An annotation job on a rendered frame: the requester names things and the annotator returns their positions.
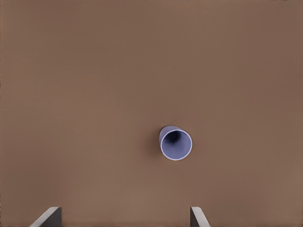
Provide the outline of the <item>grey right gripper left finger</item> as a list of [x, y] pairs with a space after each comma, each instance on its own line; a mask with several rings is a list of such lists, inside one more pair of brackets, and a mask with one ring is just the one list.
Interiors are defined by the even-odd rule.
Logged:
[[62, 227], [62, 208], [50, 207], [29, 227]]

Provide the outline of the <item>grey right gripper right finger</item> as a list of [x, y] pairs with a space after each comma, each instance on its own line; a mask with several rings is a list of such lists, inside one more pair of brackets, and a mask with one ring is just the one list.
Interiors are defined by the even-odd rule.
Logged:
[[190, 227], [210, 227], [200, 207], [190, 207]]

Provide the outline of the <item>blue cup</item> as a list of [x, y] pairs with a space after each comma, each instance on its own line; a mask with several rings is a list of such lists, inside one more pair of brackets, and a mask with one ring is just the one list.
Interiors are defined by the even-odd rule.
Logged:
[[164, 126], [160, 130], [159, 144], [162, 154], [173, 161], [186, 158], [193, 147], [191, 136], [174, 125]]

